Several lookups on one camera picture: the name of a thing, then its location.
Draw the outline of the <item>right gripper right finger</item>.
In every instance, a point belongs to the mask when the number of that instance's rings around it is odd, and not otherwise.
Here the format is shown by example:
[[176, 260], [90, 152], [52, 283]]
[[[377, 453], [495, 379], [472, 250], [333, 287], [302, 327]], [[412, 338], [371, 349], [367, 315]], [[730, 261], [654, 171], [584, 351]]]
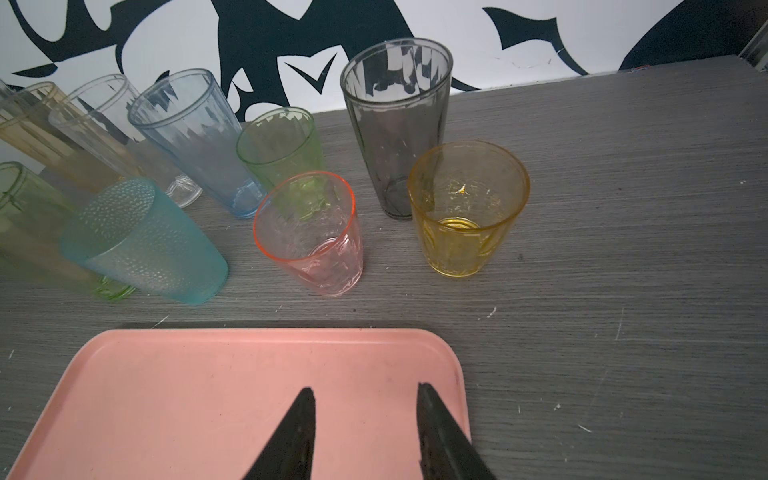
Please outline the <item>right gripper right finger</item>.
[[416, 415], [424, 480], [496, 479], [429, 383], [418, 385]]

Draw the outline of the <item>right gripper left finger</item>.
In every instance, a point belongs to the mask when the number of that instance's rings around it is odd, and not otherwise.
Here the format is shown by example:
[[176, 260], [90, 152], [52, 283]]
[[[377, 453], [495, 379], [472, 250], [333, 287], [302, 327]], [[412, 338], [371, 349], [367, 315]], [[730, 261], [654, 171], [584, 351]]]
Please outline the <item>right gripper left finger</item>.
[[305, 387], [243, 479], [310, 479], [315, 438], [316, 401]]

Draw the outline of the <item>pink plastic tray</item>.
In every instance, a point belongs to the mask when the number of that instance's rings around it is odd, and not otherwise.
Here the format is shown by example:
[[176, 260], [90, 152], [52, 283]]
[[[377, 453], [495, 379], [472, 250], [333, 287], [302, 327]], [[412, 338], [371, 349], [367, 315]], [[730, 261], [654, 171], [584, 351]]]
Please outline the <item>pink plastic tray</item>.
[[301, 389], [316, 479], [417, 479], [417, 389], [463, 430], [464, 376], [421, 329], [122, 329], [74, 356], [13, 479], [240, 479]]

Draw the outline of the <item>tall green glass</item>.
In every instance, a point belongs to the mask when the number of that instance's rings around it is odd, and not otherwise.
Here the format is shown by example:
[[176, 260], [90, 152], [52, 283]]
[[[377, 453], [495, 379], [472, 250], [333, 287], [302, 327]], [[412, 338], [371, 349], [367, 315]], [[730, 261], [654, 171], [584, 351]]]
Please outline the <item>tall green glass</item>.
[[135, 291], [65, 258], [59, 238], [77, 206], [26, 166], [1, 164], [1, 274], [116, 301]]

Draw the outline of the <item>tall dark grey glass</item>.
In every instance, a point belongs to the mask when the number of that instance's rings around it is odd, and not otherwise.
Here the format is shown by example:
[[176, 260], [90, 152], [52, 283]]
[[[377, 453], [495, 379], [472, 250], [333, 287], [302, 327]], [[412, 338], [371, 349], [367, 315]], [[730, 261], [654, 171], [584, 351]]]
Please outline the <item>tall dark grey glass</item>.
[[400, 38], [375, 44], [344, 67], [340, 86], [381, 208], [412, 218], [407, 180], [442, 143], [454, 61], [443, 44]]

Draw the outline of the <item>clear stemmed glass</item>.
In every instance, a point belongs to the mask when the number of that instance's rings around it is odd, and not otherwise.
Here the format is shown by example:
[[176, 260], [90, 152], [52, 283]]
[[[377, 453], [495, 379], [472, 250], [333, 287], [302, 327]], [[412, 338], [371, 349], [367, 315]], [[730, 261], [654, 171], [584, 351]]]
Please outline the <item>clear stemmed glass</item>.
[[129, 109], [138, 96], [125, 75], [102, 76], [66, 96], [48, 120], [118, 173], [154, 181], [184, 208], [197, 200], [202, 188], [129, 122]]

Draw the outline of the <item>tall amber glass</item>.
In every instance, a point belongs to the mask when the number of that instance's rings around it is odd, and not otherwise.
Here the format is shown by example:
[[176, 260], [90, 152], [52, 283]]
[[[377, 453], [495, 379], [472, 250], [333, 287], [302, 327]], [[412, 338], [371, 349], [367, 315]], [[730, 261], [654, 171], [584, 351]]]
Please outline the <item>tall amber glass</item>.
[[44, 81], [1, 100], [1, 139], [83, 190], [98, 193], [123, 179], [48, 120], [66, 95]]

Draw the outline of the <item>small pink glass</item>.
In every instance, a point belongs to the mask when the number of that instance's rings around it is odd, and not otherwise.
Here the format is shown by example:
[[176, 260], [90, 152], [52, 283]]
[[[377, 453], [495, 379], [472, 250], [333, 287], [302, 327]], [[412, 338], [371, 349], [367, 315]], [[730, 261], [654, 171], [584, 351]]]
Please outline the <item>small pink glass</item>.
[[261, 253], [321, 296], [338, 297], [362, 277], [357, 199], [335, 173], [305, 172], [274, 187], [252, 232]]

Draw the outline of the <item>small yellow glass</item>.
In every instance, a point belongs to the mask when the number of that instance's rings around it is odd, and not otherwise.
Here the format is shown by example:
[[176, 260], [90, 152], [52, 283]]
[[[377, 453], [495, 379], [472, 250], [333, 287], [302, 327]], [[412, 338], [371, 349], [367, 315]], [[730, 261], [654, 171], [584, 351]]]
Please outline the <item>small yellow glass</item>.
[[415, 229], [439, 274], [476, 274], [503, 243], [531, 189], [523, 163], [480, 141], [439, 145], [418, 158], [407, 179]]

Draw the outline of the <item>teal frosted cup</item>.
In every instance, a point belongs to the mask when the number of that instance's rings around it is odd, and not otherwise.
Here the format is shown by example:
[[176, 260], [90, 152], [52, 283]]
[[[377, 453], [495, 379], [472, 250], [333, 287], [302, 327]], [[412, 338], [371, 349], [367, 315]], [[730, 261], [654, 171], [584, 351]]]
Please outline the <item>teal frosted cup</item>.
[[64, 229], [67, 259], [144, 292], [199, 305], [224, 286], [229, 266], [197, 224], [152, 181], [115, 183]]

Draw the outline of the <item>small green glass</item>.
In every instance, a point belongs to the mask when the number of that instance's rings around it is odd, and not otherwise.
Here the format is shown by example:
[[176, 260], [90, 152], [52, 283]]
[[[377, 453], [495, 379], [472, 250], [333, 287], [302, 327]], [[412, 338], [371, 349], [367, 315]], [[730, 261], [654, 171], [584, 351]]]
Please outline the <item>small green glass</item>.
[[327, 169], [315, 119], [300, 107], [277, 108], [247, 124], [236, 153], [266, 193], [298, 174]]

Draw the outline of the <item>tall blue glass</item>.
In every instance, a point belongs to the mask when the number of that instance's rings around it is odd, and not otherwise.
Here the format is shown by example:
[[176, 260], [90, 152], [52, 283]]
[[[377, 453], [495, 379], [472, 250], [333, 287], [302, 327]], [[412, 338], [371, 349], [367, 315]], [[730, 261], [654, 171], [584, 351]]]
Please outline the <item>tall blue glass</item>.
[[230, 214], [256, 213], [266, 192], [236, 153], [242, 127], [211, 71], [156, 82], [132, 103], [128, 120]]

